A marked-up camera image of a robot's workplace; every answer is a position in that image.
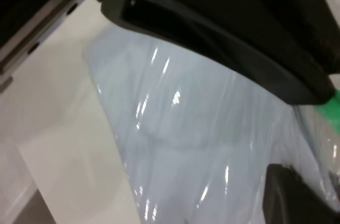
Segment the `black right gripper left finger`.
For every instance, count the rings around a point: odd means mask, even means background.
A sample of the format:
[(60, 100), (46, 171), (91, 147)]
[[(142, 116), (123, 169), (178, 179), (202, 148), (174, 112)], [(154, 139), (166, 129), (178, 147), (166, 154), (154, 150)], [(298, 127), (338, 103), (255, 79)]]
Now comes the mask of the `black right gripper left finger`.
[(339, 26), (326, 0), (102, 0), (122, 28), (206, 56), (290, 105), (335, 95)]

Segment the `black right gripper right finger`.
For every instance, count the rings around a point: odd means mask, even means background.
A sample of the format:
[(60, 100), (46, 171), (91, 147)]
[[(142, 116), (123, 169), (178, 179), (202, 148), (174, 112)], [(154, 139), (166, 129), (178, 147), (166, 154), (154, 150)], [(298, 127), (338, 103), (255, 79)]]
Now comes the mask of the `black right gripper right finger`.
[(262, 210), (266, 224), (339, 223), (339, 212), (324, 203), (295, 170), (279, 164), (267, 167)]

